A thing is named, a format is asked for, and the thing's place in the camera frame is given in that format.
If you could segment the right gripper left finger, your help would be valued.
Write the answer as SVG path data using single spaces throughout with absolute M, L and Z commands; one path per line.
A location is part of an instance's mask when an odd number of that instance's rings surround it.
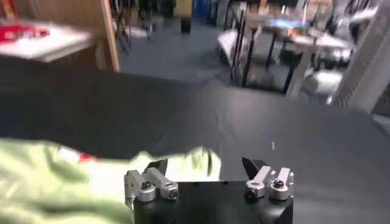
M 132 203 L 134 199 L 150 202 L 157 194 L 165 200 L 175 201 L 179 197 L 178 183 L 169 180 L 165 174 L 168 160 L 150 162 L 143 173 L 128 170 L 124 175 L 125 202 Z

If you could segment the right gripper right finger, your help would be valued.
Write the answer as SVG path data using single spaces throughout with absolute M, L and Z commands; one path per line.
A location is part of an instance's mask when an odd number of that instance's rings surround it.
M 266 194 L 276 201 L 286 201 L 294 196 L 294 172 L 282 167 L 278 172 L 263 160 L 242 157 L 242 164 L 247 173 L 245 198 L 255 201 Z

